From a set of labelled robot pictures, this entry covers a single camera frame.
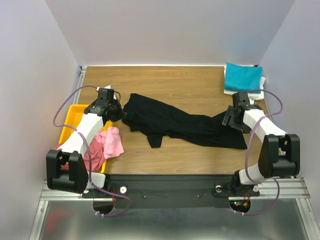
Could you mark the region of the black t shirt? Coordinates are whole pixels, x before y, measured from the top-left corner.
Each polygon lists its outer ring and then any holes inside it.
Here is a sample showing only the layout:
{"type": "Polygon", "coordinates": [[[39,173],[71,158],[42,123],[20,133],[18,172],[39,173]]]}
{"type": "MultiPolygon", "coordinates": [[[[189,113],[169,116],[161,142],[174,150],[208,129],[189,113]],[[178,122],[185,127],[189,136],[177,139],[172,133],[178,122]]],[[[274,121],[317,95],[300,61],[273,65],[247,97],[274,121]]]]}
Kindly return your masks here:
{"type": "Polygon", "coordinates": [[[164,102],[132,93],[123,110],[122,122],[132,132],[147,137],[151,148],[159,148],[164,136],[182,139],[203,146],[246,150],[247,144],[240,130],[223,125],[226,115],[221,112],[213,117],[189,114],[164,102]]]}

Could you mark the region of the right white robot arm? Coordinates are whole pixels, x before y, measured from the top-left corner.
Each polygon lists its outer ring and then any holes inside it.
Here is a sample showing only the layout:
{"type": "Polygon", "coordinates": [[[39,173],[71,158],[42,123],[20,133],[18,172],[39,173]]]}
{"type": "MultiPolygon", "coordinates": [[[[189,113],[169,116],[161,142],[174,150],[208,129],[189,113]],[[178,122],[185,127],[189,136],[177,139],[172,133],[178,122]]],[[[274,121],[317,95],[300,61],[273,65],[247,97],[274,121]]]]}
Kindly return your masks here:
{"type": "Polygon", "coordinates": [[[301,168],[298,135],[289,134],[276,126],[269,114],[251,103],[247,92],[234,93],[232,102],[222,124],[252,137],[257,136],[262,147],[255,165],[249,166],[249,155],[246,155],[244,169],[232,176],[231,192],[238,193],[272,178],[296,176],[301,168]]]}

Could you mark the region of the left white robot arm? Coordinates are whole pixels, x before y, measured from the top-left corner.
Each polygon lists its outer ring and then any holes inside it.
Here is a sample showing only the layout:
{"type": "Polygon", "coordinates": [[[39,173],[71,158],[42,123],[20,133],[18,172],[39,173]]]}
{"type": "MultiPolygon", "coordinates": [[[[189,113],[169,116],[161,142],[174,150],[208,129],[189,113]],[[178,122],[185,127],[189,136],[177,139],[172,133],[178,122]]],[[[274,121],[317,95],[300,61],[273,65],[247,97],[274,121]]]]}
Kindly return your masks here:
{"type": "Polygon", "coordinates": [[[110,85],[97,87],[97,98],[84,109],[76,127],[65,124],[73,132],[56,150],[46,154],[47,186],[51,190],[82,194],[88,189],[102,189],[106,182],[104,173],[86,167],[85,156],[90,156],[90,143],[108,121],[117,122],[125,117],[120,104],[120,93],[110,85]]]}

